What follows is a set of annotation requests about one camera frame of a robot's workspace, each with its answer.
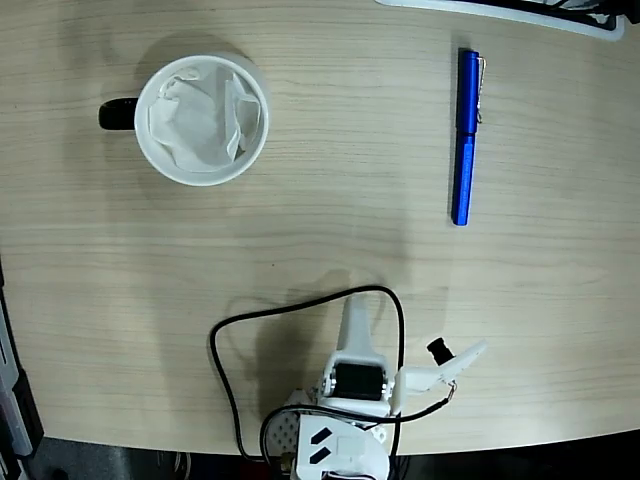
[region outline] cup rim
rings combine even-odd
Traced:
[[[180,175],[174,173],[165,168],[161,162],[154,160],[154,155],[149,150],[150,146],[147,142],[149,134],[148,132],[142,132],[141,130],[147,128],[148,119],[147,119],[147,107],[143,106],[148,102],[142,101],[145,97],[149,97],[150,95],[155,95],[152,91],[152,85],[158,80],[159,77],[163,77],[167,74],[168,70],[179,70],[181,68],[185,68],[189,65],[196,64],[198,62],[210,62],[215,61],[221,65],[226,66],[231,69],[233,72],[240,75],[240,77],[245,80],[251,89],[252,93],[256,95],[258,101],[260,102],[260,111],[262,115],[262,125],[263,127],[260,129],[256,147],[253,152],[251,152],[247,158],[242,158],[241,155],[239,158],[235,159],[233,163],[228,166],[222,167],[219,170],[214,170],[212,172],[185,172],[188,175],[198,175],[202,176],[202,179],[189,179],[186,180],[181,178]],[[147,80],[147,83],[142,88],[140,92],[140,96],[138,97],[138,103],[136,105],[135,115],[134,115],[134,130],[136,134],[136,139],[138,141],[138,146],[142,150],[147,161],[155,168],[158,172],[160,172],[165,177],[181,183],[183,185],[196,186],[196,187],[208,187],[214,185],[220,185],[222,183],[233,180],[234,178],[240,176],[244,173],[258,158],[260,152],[264,147],[264,144],[267,140],[267,134],[269,132],[269,106],[267,102],[267,96],[264,92],[263,86],[261,86],[254,75],[252,75],[244,66],[240,65],[240,62],[247,63],[250,60],[246,59],[237,54],[219,52],[212,54],[199,54],[199,55],[189,55],[186,57],[178,58],[160,68],[156,71],[150,78]]]

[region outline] tissue paper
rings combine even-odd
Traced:
[[[222,65],[177,72],[149,107],[152,138],[188,172],[231,164],[255,138],[259,120],[256,96]]]

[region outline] wire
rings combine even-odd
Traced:
[[[341,292],[333,293],[331,295],[327,295],[324,297],[320,297],[314,300],[309,300],[306,302],[301,302],[295,305],[288,305],[285,307],[271,308],[267,310],[261,310],[257,312],[244,313],[241,315],[236,315],[222,322],[216,324],[209,334],[209,346],[211,348],[211,356],[213,357],[213,362],[218,370],[218,374],[220,375],[220,379],[222,381],[222,385],[224,387],[224,391],[229,400],[229,406],[231,407],[231,413],[233,417],[233,428],[236,437],[236,444],[238,446],[238,451],[240,455],[247,461],[250,462],[259,462],[265,461],[273,470],[273,464],[271,462],[271,458],[269,457],[269,452],[267,449],[267,431],[270,422],[278,415],[284,412],[298,412],[298,413],[320,413],[325,415],[331,415],[334,417],[341,417],[352,421],[357,422],[366,422],[366,423],[375,423],[378,425],[382,424],[392,424],[395,426],[393,433],[393,441],[390,452],[390,460],[395,464],[395,458],[398,452],[398,446],[400,443],[400,425],[405,422],[411,422],[413,420],[417,420],[419,418],[425,417],[436,410],[439,410],[447,403],[449,403],[452,392],[449,393],[449,397],[437,402],[424,410],[416,412],[414,414],[408,415],[406,417],[401,417],[400,415],[396,417],[375,417],[371,415],[363,415],[358,413],[344,412],[342,410],[336,410],[328,407],[322,407],[318,405],[285,405],[283,407],[276,408],[273,410],[262,422],[260,426],[260,456],[249,455],[244,448],[244,443],[242,440],[242,427],[240,423],[240,414],[238,412],[238,405],[236,403],[235,397],[233,395],[233,390],[231,389],[231,384],[229,383],[229,379],[227,374],[224,371],[224,367],[222,366],[222,362],[220,360],[220,355],[218,353],[218,348],[216,344],[216,338],[218,333],[226,326],[231,325],[233,323],[242,322],[245,320],[253,320],[263,317],[270,317],[274,315],[284,315],[287,313],[297,312],[299,310],[305,310],[307,308],[316,307],[318,305],[322,305],[325,303],[329,303],[341,298],[345,298],[357,293],[366,293],[366,292],[381,292],[386,294],[391,300],[396,308],[396,313],[398,317],[398,360],[397,360],[397,370],[399,371],[404,365],[404,354],[405,354],[405,319],[404,312],[402,310],[402,304],[400,303],[400,299],[398,296],[388,287],[384,287],[382,285],[365,285],[362,287],[350,288],[347,290],[343,290]]]
[[[260,453],[262,457],[266,460],[266,462],[272,466],[271,459],[269,457],[269,452],[267,450],[267,430],[269,428],[269,423],[278,415],[284,412],[299,412],[299,413],[322,413],[325,415],[331,415],[333,417],[342,417],[346,420],[356,421],[356,422],[377,422],[379,424],[385,425],[396,425],[398,426],[401,423],[413,422],[414,420],[418,420],[420,418],[426,417],[427,415],[431,415],[432,413],[440,410],[446,404],[449,403],[450,399],[453,397],[454,387],[451,387],[451,391],[446,398],[443,398],[439,402],[434,403],[433,405],[428,406],[427,408],[420,410],[416,413],[412,413],[411,415],[407,415],[406,417],[375,417],[373,415],[363,415],[361,413],[353,413],[353,412],[345,412],[342,410],[336,410],[334,408],[322,407],[319,405],[285,405],[283,407],[276,408],[272,411],[262,422],[262,426],[260,427]]]
[[[224,327],[231,325],[233,323],[237,323],[237,322],[242,322],[245,320],[253,320],[253,319],[257,319],[257,318],[262,318],[262,317],[270,317],[270,316],[274,316],[274,315],[284,315],[287,313],[292,313],[292,312],[297,312],[299,310],[305,310],[307,308],[312,308],[312,307],[316,307],[318,305],[322,305],[325,303],[329,303],[341,298],[345,298],[351,295],[354,295],[356,293],[366,293],[366,292],[382,292],[384,294],[386,294],[387,296],[389,296],[391,298],[391,300],[393,301],[393,304],[395,305],[396,311],[397,311],[397,315],[398,315],[398,364],[397,364],[397,368],[398,370],[400,370],[400,368],[402,368],[402,366],[404,365],[404,332],[405,332],[405,326],[404,326],[404,312],[402,311],[402,304],[400,303],[400,299],[398,298],[398,296],[389,288],[384,287],[382,285],[365,285],[362,287],[355,287],[355,288],[349,288],[347,290],[343,290],[341,292],[337,292],[337,293],[333,293],[331,295],[327,295],[324,297],[320,297],[314,300],[309,300],[306,302],[301,302],[301,303],[297,303],[295,305],[288,305],[285,307],[278,307],[278,308],[270,308],[267,310],[261,310],[258,312],[251,312],[251,313],[244,313],[241,315],[236,315],[230,318],[227,318],[226,320],[223,320],[222,322],[216,324],[212,329],[211,329],[211,333],[209,334],[209,346],[211,348],[211,356],[213,357],[213,362],[216,366],[216,369],[218,370],[218,374],[220,375],[220,380],[222,380],[222,386],[224,387],[224,391],[227,394],[227,398],[229,400],[229,406],[231,407],[231,414],[233,417],[233,429],[235,432],[235,437],[236,437],[236,444],[238,445],[238,451],[240,452],[240,455],[245,459],[248,460],[250,462],[259,462],[259,461],[266,461],[267,463],[269,463],[268,458],[266,458],[264,455],[263,456],[252,456],[249,455],[246,451],[246,449],[244,448],[244,443],[242,441],[242,429],[241,429],[241,424],[240,424],[240,414],[238,412],[238,405],[236,403],[235,397],[233,395],[233,390],[231,389],[231,384],[229,383],[229,379],[227,377],[227,374],[224,371],[224,367],[222,366],[222,362],[220,360],[220,355],[218,354],[218,348],[216,346],[216,337],[218,335],[218,333],[220,332],[220,330],[222,330]],[[395,441],[395,437],[397,436],[397,429],[396,432],[394,432],[394,441]]]

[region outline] black mug handle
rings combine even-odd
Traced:
[[[98,110],[98,124],[105,130],[133,130],[137,98],[116,98]]]

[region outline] wooden table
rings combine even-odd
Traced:
[[[0,254],[48,435],[236,452],[211,326],[372,282],[405,305],[408,362],[431,364],[440,334],[490,344],[402,452],[640,427],[640,29],[607,43],[371,0],[8,0],[0,44]],[[464,46],[488,68],[471,221],[455,228]],[[273,91],[246,174],[178,185],[132,134],[99,129],[102,102],[217,50]],[[340,309],[223,335],[253,451],[263,415],[317,379]],[[370,309],[393,358],[391,304]]]

